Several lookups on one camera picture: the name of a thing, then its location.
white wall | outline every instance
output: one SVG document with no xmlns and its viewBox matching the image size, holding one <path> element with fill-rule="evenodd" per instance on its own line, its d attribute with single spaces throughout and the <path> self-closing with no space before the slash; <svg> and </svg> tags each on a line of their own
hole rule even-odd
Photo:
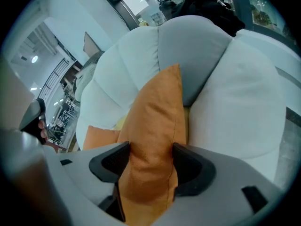
<svg viewBox="0 0 301 226">
<path fill-rule="evenodd" d="M 63 55 L 57 53 L 55 56 L 49 54 L 48 56 L 39 57 L 38 61 L 30 66 L 20 66 L 14 63 L 10 65 L 27 89 L 30 89 L 33 83 L 42 88 L 62 59 Z"/>
<path fill-rule="evenodd" d="M 249 44 L 270 58 L 276 68 L 285 71 L 301 83 L 301 58 L 283 43 L 263 34 L 241 30 L 235 39 Z M 286 106 L 301 115 L 301 88 L 280 76 Z"/>
<path fill-rule="evenodd" d="M 0 74 L 0 128 L 16 129 L 19 128 L 33 94 L 18 80 L 2 56 Z"/>
<path fill-rule="evenodd" d="M 89 58 L 83 51 L 87 32 L 106 51 L 129 30 L 106 0 L 47 0 L 45 24 L 83 65 Z"/>
<path fill-rule="evenodd" d="M 74 60 L 65 52 L 65 50 L 62 49 L 61 46 L 57 45 L 55 48 L 59 53 L 61 53 L 61 55 L 63 55 L 63 57 L 69 64 L 74 63 Z"/>
<path fill-rule="evenodd" d="M 48 77 L 51 75 L 53 70 L 58 66 L 58 64 L 63 59 L 63 55 L 57 53 L 55 56 L 50 57 L 48 60 L 44 61 L 44 65 L 37 70 L 34 82 L 41 88 L 46 83 Z"/>
<path fill-rule="evenodd" d="M 35 82 L 32 83 L 32 85 L 30 86 L 30 88 L 37 88 L 36 90 L 31 90 L 30 92 L 34 95 L 34 99 L 38 98 L 41 90 L 40 88 L 42 89 L 42 87 L 39 87 Z"/>
</svg>

orange pillow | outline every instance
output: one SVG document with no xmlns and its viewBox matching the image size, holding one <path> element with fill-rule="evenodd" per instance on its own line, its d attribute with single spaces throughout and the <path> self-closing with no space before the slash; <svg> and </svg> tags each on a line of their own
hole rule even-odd
<svg viewBox="0 0 301 226">
<path fill-rule="evenodd" d="M 83 145 L 83 150 L 89 150 L 117 142 L 119 130 L 105 130 L 89 126 Z"/>
<path fill-rule="evenodd" d="M 139 91 L 119 134 L 129 163 L 119 179 L 126 224 L 150 225 L 173 203 L 178 185 L 173 142 L 186 143 L 179 65 L 162 70 Z"/>
<path fill-rule="evenodd" d="M 186 143 L 189 140 L 189 113 L 190 113 L 190 107 L 184 107 Z M 121 130 L 126 118 L 127 115 L 121 117 L 120 120 L 117 122 L 116 126 L 114 127 L 114 130 Z"/>
</svg>

white upholstery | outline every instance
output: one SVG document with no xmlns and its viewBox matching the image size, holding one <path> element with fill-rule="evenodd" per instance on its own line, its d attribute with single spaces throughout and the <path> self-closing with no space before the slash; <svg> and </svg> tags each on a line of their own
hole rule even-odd
<svg viewBox="0 0 301 226">
<path fill-rule="evenodd" d="M 87 68 L 81 70 L 75 75 L 77 79 L 76 79 L 76 91 L 74 95 L 77 101 L 81 100 L 81 95 L 83 94 L 84 88 L 92 80 L 95 68 L 96 68 L 96 64 L 89 65 Z"/>
<path fill-rule="evenodd" d="M 194 32 L 202 27 L 202 23 L 206 24 L 206 29 Z M 181 30 L 185 24 L 190 29 Z M 201 17 L 183 16 L 162 26 L 134 29 L 101 56 L 93 79 L 81 98 L 76 129 L 79 147 L 83 147 L 89 125 L 114 128 L 128 113 L 138 91 L 160 71 L 160 67 L 167 66 L 168 59 L 164 56 L 173 56 L 171 51 L 174 51 L 186 61 L 180 66 L 185 75 L 182 77 L 185 79 L 182 82 L 185 87 L 183 99 L 189 104 L 201 90 L 190 110 L 189 144 L 243 159 L 273 180 L 285 124 L 285 104 L 274 65 L 258 50 L 229 39 L 226 33 Z M 182 32 L 181 39 L 177 39 L 178 36 L 171 39 L 174 33 L 170 33 L 168 26 L 174 33 Z M 207 44 L 195 44 L 197 52 L 193 59 L 191 53 L 181 49 L 189 44 L 190 40 L 185 38 L 191 34 L 198 36 L 195 41 L 206 41 Z M 213 49 L 214 56 L 204 55 L 211 51 L 208 46 L 214 47 L 220 42 L 220 48 Z"/>
<path fill-rule="evenodd" d="M 63 170 L 74 182 L 76 187 L 95 205 L 99 205 L 107 196 L 113 192 L 114 184 L 99 180 L 89 169 L 89 163 L 96 155 L 100 155 L 111 150 L 120 143 L 102 146 L 88 151 L 73 153 L 60 153 L 59 160 L 71 160 L 72 163 L 66 164 Z"/>
<path fill-rule="evenodd" d="M 113 129 L 147 81 L 159 73 L 158 28 L 126 34 L 99 59 L 82 93 L 76 138 L 82 149 L 88 126 Z"/>
<path fill-rule="evenodd" d="M 270 60 L 234 40 L 190 110 L 189 144 L 276 173 L 285 104 Z"/>
<path fill-rule="evenodd" d="M 116 220 L 113 217 L 108 217 L 108 214 L 101 210 L 93 202 L 97 200 L 95 197 L 91 197 L 92 194 L 87 193 L 87 190 L 83 190 L 83 186 L 79 184 L 80 179 L 72 177 L 71 170 L 65 170 L 60 162 L 60 157 L 57 156 L 54 149 L 50 146 L 43 147 L 49 174 L 53 180 L 53 186 L 58 192 L 60 198 L 64 202 L 69 215 L 72 219 L 72 225 L 74 226 L 98 226 L 98 225 L 114 225 L 124 226 L 122 222 Z M 102 153 L 102 148 L 98 148 L 98 153 Z M 88 170 L 87 164 L 82 166 L 83 163 L 77 163 L 77 167 L 74 171 L 83 171 L 85 168 Z M 94 175 L 82 175 L 81 179 L 86 179 L 87 183 L 85 188 L 89 186 L 103 186 L 103 183 L 99 180 L 91 181 L 91 177 Z M 104 198 L 104 195 L 109 192 L 108 186 L 104 186 L 104 190 L 101 195 L 98 195 L 98 199 Z M 96 188 L 92 188 L 92 192 L 97 192 Z"/>
</svg>

